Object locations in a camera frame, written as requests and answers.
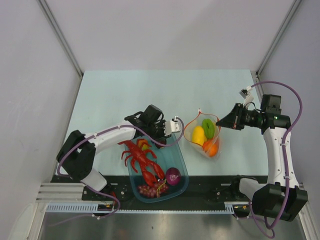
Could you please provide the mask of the purple toy onion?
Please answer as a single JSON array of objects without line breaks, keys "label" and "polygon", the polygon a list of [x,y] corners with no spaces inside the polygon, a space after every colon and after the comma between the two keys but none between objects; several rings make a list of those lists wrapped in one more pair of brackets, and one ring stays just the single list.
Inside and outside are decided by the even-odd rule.
[{"label": "purple toy onion", "polygon": [[181,180],[181,173],[175,167],[170,167],[165,173],[166,182],[171,186],[176,186]]}]

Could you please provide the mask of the clear zip top bag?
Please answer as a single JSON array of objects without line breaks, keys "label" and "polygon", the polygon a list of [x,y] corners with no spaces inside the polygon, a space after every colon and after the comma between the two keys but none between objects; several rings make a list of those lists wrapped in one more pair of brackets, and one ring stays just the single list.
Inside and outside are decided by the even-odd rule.
[{"label": "clear zip top bag", "polygon": [[184,127],[184,138],[204,157],[213,159],[220,154],[220,119],[198,109],[196,117]]}]

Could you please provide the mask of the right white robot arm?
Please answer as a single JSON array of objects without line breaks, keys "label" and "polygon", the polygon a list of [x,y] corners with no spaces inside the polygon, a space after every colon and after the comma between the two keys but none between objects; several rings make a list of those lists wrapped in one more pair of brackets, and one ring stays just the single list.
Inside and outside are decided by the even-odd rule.
[{"label": "right white robot arm", "polygon": [[268,177],[266,184],[252,177],[237,176],[230,188],[231,196],[242,201],[251,200],[253,213],[267,218],[291,222],[308,201],[306,190],[299,188],[290,149],[290,117],[281,114],[281,97],[265,94],[260,110],[249,110],[236,103],[231,112],[217,122],[217,126],[242,130],[254,127],[261,130],[267,149]]}]

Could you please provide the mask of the toy orange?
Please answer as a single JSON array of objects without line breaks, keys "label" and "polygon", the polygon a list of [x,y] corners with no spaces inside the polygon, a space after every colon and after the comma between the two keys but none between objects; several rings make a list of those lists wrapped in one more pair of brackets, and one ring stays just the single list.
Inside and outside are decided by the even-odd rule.
[{"label": "toy orange", "polygon": [[212,158],[217,155],[219,151],[219,145],[220,145],[219,140],[216,140],[215,143],[213,143],[213,141],[211,140],[207,140],[203,144],[202,149],[204,150],[205,154],[208,157]]}]

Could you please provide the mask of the green toy fruit slice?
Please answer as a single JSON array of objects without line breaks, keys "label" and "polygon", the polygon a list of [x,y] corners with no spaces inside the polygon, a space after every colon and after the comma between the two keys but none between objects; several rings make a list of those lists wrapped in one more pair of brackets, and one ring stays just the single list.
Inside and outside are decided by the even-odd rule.
[{"label": "green toy fruit slice", "polygon": [[204,135],[207,139],[213,139],[215,136],[215,131],[216,127],[215,124],[211,121],[211,119],[206,118],[202,121],[201,124],[203,130],[204,130]]}]

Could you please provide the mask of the yellow toy mango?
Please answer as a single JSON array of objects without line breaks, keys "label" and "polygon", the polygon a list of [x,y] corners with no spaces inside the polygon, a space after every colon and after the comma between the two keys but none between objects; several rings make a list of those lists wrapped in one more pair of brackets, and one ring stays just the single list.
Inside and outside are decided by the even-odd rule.
[{"label": "yellow toy mango", "polygon": [[192,132],[191,142],[202,146],[207,140],[202,126],[196,126]]}]

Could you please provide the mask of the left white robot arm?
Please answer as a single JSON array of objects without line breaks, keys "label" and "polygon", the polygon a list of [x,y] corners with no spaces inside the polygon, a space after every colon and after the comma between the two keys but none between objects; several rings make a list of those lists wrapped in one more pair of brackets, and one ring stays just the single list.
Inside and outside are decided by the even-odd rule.
[{"label": "left white robot arm", "polygon": [[56,160],[57,174],[65,170],[66,177],[93,189],[100,200],[110,196],[111,188],[103,175],[93,168],[95,156],[123,141],[147,136],[152,142],[165,147],[165,139],[181,130],[178,118],[165,120],[163,112],[154,105],[124,118],[124,121],[100,132],[84,134],[79,130],[70,133]]}]

